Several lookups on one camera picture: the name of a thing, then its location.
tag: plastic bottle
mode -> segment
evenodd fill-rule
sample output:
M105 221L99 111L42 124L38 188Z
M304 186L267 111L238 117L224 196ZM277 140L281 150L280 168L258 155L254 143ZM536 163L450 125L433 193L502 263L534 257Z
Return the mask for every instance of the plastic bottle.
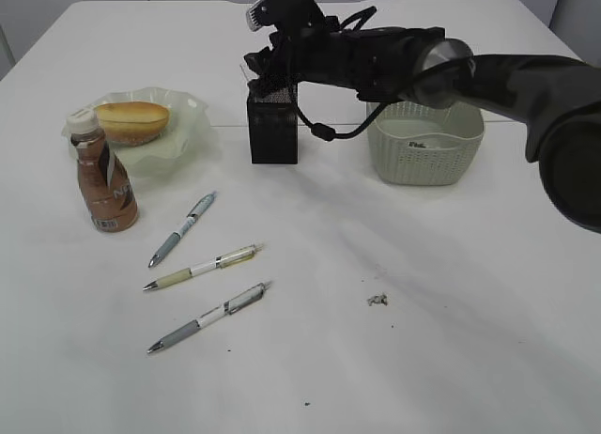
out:
M82 109L67 117L77 150L77 179L94 226L103 232L125 230L138 217L128 173L106 142L96 113Z

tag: ballpoint pen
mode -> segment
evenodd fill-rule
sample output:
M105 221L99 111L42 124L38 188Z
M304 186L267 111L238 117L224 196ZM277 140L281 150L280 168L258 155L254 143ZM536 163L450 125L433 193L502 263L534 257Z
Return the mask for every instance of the ballpoint pen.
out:
M210 205L215 200L216 194L217 192L207 194L200 201L198 201L198 203L193 207L193 209L190 210L188 216L186 216L186 221L184 222L184 224L181 225L181 227L178 230L172 232L172 234L167 238L167 240L165 240L165 243L163 243L161 247L157 250L157 252L154 253L154 256L152 256L150 262L148 263L149 268L158 265L164 258L167 257L171 250L175 248L176 245L179 243L181 238L184 235L186 235L186 232L188 232L190 228L194 225L194 223L196 223L198 218L200 218L200 215L202 215L210 207Z
M169 333L157 343L152 345L148 349L147 353L151 354L161 349L173 347L175 343L181 342L183 339L188 338L202 329L205 329L209 324L214 323L226 315L234 315L236 312L238 312L238 310L243 309L247 305L262 299L269 287L271 287L271 282L257 284L256 286L249 288L231 300L224 302L222 305L215 307L209 312L206 312L202 317L193 319L188 324L184 324L181 328Z
M184 268L183 270L179 270L167 276L161 277L156 281L152 281L150 284L143 288L143 291L158 290L160 288L169 287L173 284L192 279L194 276L197 276L199 274L217 270L218 268L223 269L225 267L229 267L230 265L234 265L245 260L250 260L256 255L256 253L258 253L262 249L262 244L252 244L245 248L238 249L233 253L215 257L209 262L194 265L190 268Z

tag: bottle cap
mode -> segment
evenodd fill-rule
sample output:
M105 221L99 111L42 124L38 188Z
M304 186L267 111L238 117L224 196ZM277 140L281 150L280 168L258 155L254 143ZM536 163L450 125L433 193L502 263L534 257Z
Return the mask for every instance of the bottle cap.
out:
M82 108L72 115L67 116L69 132L75 135L91 133L99 127L96 112L91 108Z

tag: bread roll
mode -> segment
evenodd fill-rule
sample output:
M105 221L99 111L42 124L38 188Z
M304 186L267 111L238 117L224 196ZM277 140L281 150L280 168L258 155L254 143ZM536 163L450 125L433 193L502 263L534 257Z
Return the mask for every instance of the bread roll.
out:
M154 140L169 122L169 109L150 102L105 103L96 115L109 140L130 146Z

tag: frosted glass plate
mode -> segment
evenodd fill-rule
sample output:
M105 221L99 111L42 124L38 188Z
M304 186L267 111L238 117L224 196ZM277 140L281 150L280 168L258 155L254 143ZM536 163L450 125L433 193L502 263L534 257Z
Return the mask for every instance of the frosted glass plate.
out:
M206 115L207 105L189 93L158 87L148 87L123 93L109 93L89 103L85 108L96 108L109 102L146 101L167 107L169 124L156 140L141 146L124 146L109 142L119 160L134 176L156 175L168 172L188 148L194 137L210 129ZM62 135L69 140L67 126ZM68 141L69 155L77 158L75 148Z

